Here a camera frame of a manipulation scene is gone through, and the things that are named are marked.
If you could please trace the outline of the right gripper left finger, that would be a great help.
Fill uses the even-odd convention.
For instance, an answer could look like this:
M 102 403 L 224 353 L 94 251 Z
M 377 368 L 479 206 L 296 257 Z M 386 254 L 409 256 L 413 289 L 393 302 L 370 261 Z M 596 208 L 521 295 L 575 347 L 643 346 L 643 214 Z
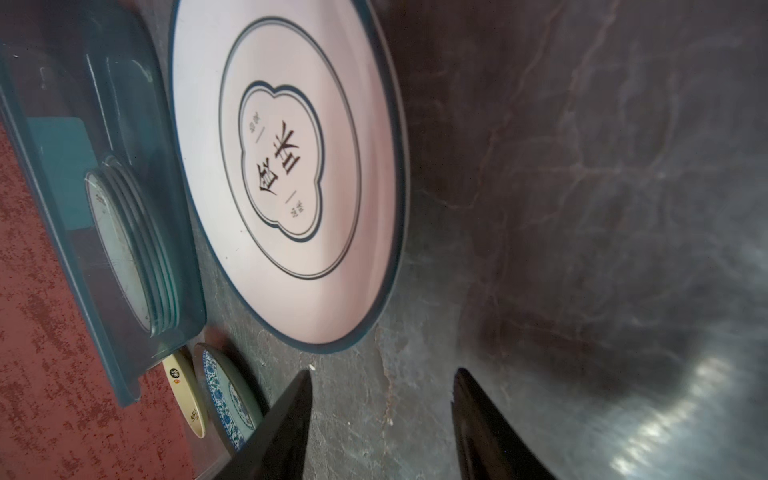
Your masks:
M 304 369 L 215 479 L 302 479 L 312 403 L 312 379 Z

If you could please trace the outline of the orange sunburst plate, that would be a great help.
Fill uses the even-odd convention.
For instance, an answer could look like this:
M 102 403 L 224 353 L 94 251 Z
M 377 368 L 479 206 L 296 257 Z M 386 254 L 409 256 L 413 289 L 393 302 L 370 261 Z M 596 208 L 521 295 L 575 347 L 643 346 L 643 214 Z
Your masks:
M 181 287 L 151 196 L 114 155 L 85 174 L 84 186 L 107 263 L 134 319 L 151 337 L 177 327 Z

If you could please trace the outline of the teal patterned small plate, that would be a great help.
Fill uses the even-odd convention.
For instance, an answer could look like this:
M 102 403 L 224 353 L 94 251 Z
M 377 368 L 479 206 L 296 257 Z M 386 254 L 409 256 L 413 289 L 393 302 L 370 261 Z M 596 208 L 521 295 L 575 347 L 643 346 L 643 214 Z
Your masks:
M 261 424 L 262 410 L 245 377 L 221 350 L 207 343 L 197 343 L 193 360 L 203 402 L 214 429 L 234 456 Z

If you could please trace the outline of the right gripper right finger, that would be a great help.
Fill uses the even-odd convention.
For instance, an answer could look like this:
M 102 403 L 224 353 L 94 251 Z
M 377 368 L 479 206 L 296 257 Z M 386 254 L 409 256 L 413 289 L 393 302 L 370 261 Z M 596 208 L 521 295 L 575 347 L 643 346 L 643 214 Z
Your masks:
M 454 376 L 451 413 L 463 479 L 555 479 L 465 368 Z

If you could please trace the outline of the white plate black outline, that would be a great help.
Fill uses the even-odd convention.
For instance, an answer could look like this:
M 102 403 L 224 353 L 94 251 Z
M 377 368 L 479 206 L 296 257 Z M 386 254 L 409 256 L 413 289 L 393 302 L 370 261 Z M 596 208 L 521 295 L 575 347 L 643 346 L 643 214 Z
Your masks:
M 368 1 L 178 1 L 172 119 L 195 211 L 235 292 L 312 353 L 383 313 L 406 240 L 403 101 Z

